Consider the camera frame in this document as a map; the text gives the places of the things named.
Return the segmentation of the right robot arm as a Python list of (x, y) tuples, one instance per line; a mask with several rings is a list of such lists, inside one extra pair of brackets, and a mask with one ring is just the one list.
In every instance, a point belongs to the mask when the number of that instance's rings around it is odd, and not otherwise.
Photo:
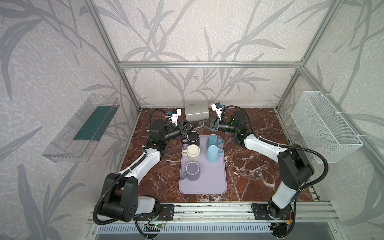
[[(229, 108), (221, 106), (217, 110), (217, 118), (201, 120), (199, 125), (212, 132), (231, 133), (236, 145), (268, 157), (279, 165), (281, 183), (269, 200), (268, 206), (262, 210), (257, 204), (253, 204), (254, 212), (278, 220), (303, 190), (321, 182), (327, 176), (329, 164), (322, 154), (314, 150), (296, 144), (276, 143), (259, 136), (248, 112), (238, 106), (233, 106), (235, 112), (230, 120), (226, 121), (225, 112)], [(317, 156), (324, 164), (323, 172), (313, 181), (310, 178), (315, 174), (315, 170), (307, 153)]]

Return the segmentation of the grey mug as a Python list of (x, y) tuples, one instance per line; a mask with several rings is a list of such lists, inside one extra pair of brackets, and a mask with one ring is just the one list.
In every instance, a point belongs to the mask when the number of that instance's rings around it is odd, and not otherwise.
[(209, 107), (207, 105), (192, 106), (185, 108), (187, 122), (198, 122), (210, 117)]

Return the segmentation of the lilac purple mug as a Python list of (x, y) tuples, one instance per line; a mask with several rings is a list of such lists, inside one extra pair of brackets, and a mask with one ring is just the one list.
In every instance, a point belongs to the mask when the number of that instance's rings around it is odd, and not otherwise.
[(200, 166), (196, 162), (190, 162), (186, 166), (185, 172), (181, 175), (181, 180), (188, 180), (191, 182), (197, 181), (200, 178)]

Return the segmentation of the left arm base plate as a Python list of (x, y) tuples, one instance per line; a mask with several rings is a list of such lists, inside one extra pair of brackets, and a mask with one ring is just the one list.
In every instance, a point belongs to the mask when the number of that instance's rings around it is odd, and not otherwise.
[(160, 221), (172, 221), (175, 214), (175, 205), (173, 204), (160, 204), (155, 207), (155, 210), (152, 213), (142, 213), (136, 215), (138, 221), (145, 221), (155, 218)]

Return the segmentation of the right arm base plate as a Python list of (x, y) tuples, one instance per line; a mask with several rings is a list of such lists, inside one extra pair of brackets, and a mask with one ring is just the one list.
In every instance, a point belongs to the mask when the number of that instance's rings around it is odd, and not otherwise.
[(290, 220), (293, 213), (291, 205), (287, 205), (285, 208), (280, 209), (272, 202), (268, 204), (252, 203), (251, 209), (256, 220)]

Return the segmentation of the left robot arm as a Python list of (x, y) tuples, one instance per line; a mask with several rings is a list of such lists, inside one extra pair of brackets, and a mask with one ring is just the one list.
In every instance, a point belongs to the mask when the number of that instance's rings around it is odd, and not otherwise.
[(168, 141), (185, 137), (197, 122), (180, 122), (168, 128), (163, 120), (156, 120), (150, 128), (150, 137), (143, 153), (121, 172), (107, 175), (100, 199), (93, 211), (93, 221), (97, 225), (107, 225), (117, 221), (130, 222), (136, 215), (156, 212), (156, 200), (151, 197), (147, 204), (140, 204), (139, 184), (143, 177), (158, 164), (167, 152)]

